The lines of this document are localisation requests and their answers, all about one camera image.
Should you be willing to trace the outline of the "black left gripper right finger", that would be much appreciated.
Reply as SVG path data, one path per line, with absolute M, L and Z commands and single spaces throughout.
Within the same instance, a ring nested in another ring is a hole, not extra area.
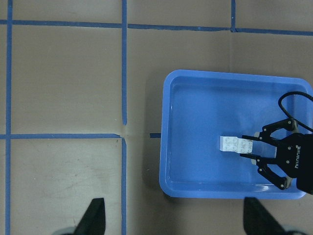
M 285 229 L 255 197 L 244 198 L 244 231 L 247 235 L 285 235 Z

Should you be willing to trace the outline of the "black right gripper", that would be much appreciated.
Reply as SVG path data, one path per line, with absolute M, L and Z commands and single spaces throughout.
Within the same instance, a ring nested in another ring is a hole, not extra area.
M 254 136 L 242 135 L 242 139 L 257 140 L 276 148 L 275 157 L 266 158 L 255 154 L 240 156 L 258 166 L 258 173 L 281 190 L 289 188 L 293 179 L 296 187 L 313 193 L 313 136 L 302 134 L 295 119 L 288 118 L 263 126 Z

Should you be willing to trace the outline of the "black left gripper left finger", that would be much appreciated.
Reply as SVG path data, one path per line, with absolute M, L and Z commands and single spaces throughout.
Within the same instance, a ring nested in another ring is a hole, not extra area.
M 106 214 L 104 198 L 92 199 L 74 235 L 104 235 L 106 230 Z

